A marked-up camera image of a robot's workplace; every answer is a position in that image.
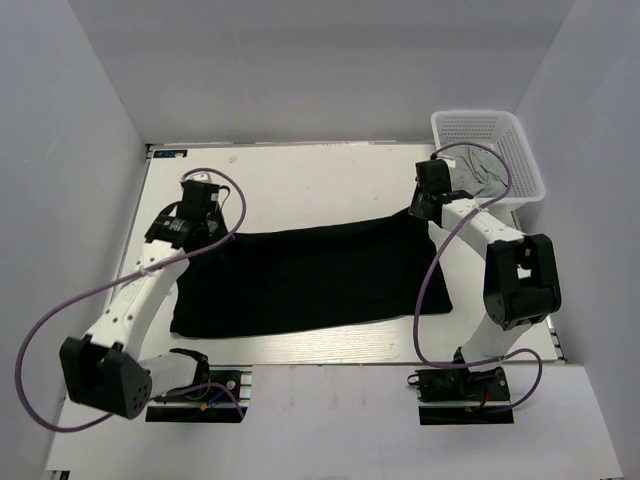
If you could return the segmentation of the black t shirt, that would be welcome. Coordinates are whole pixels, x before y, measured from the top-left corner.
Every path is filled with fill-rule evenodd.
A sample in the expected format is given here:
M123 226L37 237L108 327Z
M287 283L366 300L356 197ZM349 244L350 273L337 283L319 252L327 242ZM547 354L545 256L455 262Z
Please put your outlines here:
M428 224L404 210L342 225L237 233L191 259L177 281L170 331L224 339L410 316L435 254ZM436 267L421 312L451 309Z

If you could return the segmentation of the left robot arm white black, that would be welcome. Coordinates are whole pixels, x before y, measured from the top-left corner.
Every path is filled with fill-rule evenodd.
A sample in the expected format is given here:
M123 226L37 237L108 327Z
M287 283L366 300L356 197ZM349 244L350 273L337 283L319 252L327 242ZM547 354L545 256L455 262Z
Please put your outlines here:
M145 234L135 269L139 279L120 288L82 338L69 337L60 348L73 402L133 419L151 399L182 388L205 390L205 355L180 348L145 360L139 355L152 320L189 266L182 254L226 232L215 199L203 207L176 202L161 211Z

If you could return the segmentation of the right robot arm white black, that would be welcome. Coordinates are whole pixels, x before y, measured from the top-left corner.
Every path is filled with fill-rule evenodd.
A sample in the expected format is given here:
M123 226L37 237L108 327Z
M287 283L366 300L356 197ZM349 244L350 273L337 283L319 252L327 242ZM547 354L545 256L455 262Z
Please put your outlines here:
M428 267L414 308L414 349L420 360L431 367L493 370L513 356L509 350L526 331L561 306L551 239L544 234L526 235L506 225L490 213L488 206L462 191L433 194L424 187L414 191L409 213L448 232ZM464 241L484 260L485 313L459 348L457 362L434 362L420 351L417 323L431 276L454 238Z

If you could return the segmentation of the grey t shirt in basket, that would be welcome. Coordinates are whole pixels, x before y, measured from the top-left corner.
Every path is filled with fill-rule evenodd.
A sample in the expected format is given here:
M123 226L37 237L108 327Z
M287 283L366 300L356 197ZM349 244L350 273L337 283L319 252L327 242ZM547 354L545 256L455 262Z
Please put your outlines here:
M506 190L507 173L493 154L473 146L456 146L448 149L444 156L451 161L449 168L454 190L480 198L494 198Z

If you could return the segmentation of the blue label sticker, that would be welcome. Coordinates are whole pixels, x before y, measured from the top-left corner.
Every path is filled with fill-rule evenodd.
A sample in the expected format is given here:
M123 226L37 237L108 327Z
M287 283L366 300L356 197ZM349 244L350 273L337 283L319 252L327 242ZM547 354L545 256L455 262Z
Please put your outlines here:
M185 158L187 155L187 149L155 150L153 152L153 158L161 159Z

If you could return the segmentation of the white plastic basket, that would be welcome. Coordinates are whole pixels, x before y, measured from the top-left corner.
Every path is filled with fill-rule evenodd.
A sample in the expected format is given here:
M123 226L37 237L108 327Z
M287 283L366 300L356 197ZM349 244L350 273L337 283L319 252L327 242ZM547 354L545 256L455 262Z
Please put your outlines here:
M431 115L437 148L452 183L480 199L512 188L500 203L510 210L544 199L546 190L517 117L496 110L446 110Z

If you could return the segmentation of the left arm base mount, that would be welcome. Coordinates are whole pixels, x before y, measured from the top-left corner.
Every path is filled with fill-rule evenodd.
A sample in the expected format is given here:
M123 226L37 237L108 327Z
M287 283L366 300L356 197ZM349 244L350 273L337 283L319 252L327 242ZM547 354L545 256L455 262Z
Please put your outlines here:
M211 366L200 380L203 389L149 402L147 423L239 424L247 413L252 368Z

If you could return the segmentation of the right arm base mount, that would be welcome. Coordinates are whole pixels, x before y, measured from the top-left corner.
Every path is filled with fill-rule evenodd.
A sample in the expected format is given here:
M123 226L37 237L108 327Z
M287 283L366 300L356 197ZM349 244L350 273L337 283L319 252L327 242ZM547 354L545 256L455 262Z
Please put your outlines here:
M484 372L422 369L407 377L417 390L422 426L514 423L511 395L501 367Z

